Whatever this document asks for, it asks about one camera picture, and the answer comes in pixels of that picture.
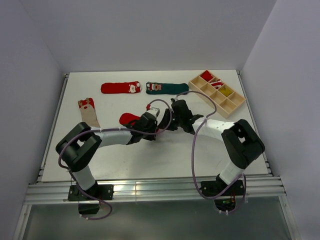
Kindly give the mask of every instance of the wooden tray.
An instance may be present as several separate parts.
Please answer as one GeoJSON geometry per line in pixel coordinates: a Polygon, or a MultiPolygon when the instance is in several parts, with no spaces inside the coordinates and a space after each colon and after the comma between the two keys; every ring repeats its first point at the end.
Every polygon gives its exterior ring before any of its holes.
{"type": "MultiPolygon", "coordinates": [[[[222,86],[220,86],[218,89],[211,86],[212,83],[219,80],[217,76],[215,76],[212,72],[206,70],[205,72],[201,73],[191,81],[189,81],[188,85],[191,90],[199,91],[207,95],[209,98],[211,98],[215,105],[217,112],[227,119],[234,111],[236,111],[245,101],[246,99],[240,95],[238,92],[233,90],[229,85],[224,83],[222,81],[222,86]],[[208,73],[211,74],[212,79],[208,79],[206,77],[206,80],[203,79],[201,76],[206,72],[206,76],[208,76],[208,73]],[[225,96],[221,93],[222,89],[228,89],[232,93],[228,96],[225,96]]],[[[214,108],[214,105],[212,104],[209,99],[207,99],[205,96],[202,96],[201,94],[197,94],[203,101],[205,101],[209,106],[214,108]]]]}

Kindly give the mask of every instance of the red sock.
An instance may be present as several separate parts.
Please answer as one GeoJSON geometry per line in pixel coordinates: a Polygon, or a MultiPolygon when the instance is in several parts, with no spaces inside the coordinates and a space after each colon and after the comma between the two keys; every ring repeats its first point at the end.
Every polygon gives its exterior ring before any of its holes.
{"type": "Polygon", "coordinates": [[[103,94],[135,94],[142,90],[138,81],[132,82],[106,82],[101,85],[103,94]]]}
{"type": "Polygon", "coordinates": [[[205,71],[204,73],[202,73],[200,76],[201,76],[204,80],[206,80],[207,82],[209,82],[211,79],[214,78],[208,70],[206,70],[206,71],[205,71]]]}
{"type": "Polygon", "coordinates": [[[126,124],[131,124],[132,126],[135,125],[135,120],[139,120],[140,117],[133,115],[132,113],[124,113],[121,115],[120,119],[119,119],[119,123],[121,125],[126,125],[126,124]]]}
{"type": "Polygon", "coordinates": [[[223,85],[221,79],[218,79],[218,80],[215,81],[215,82],[210,82],[210,84],[211,84],[211,86],[213,86],[215,89],[218,89],[218,88],[220,88],[220,87],[223,85]]]}

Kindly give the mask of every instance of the red item in tray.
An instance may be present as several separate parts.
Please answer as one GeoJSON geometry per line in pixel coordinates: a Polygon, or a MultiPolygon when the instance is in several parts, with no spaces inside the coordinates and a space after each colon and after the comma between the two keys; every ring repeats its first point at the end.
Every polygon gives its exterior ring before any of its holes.
{"type": "Polygon", "coordinates": [[[208,70],[206,70],[206,71],[205,71],[204,73],[202,73],[200,76],[201,76],[204,80],[206,80],[207,82],[209,82],[211,79],[214,78],[208,70]]]}

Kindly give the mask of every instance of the yellow item in tray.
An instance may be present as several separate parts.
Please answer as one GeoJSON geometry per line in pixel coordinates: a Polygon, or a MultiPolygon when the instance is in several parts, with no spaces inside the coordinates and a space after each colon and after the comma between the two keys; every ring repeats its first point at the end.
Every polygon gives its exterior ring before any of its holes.
{"type": "Polygon", "coordinates": [[[226,88],[226,87],[221,87],[219,89],[219,91],[220,91],[220,93],[222,93],[226,97],[228,97],[230,94],[232,94],[232,91],[229,88],[226,88]]]}

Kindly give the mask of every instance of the christmas sock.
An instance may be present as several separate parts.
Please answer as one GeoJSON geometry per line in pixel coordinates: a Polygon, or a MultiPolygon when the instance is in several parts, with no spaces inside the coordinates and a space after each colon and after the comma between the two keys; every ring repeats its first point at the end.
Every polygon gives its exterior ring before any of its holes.
{"type": "Polygon", "coordinates": [[[214,78],[208,70],[205,70],[204,73],[200,75],[200,77],[202,77],[207,82],[214,78]]]}
{"type": "Polygon", "coordinates": [[[226,87],[221,87],[219,89],[219,92],[228,97],[230,94],[232,94],[232,91],[226,87]]]}
{"type": "Polygon", "coordinates": [[[159,83],[159,82],[147,82],[146,83],[146,93],[147,94],[181,94],[189,90],[186,83],[159,83]]]}
{"type": "Polygon", "coordinates": [[[103,94],[135,94],[140,93],[142,87],[140,82],[106,82],[101,85],[103,94]]]}
{"type": "Polygon", "coordinates": [[[85,122],[90,127],[100,128],[97,120],[94,100],[91,97],[86,98],[85,100],[80,100],[78,101],[78,106],[80,109],[82,122],[85,122]]]}
{"type": "Polygon", "coordinates": [[[215,81],[215,82],[210,82],[210,84],[211,84],[211,86],[213,86],[215,89],[218,89],[218,88],[220,88],[220,87],[223,85],[221,79],[218,79],[218,80],[215,81]]]}
{"type": "Polygon", "coordinates": [[[119,123],[121,125],[128,125],[130,124],[131,126],[135,125],[136,120],[139,120],[140,117],[133,115],[132,113],[124,113],[121,115],[120,119],[119,119],[119,123]]]}

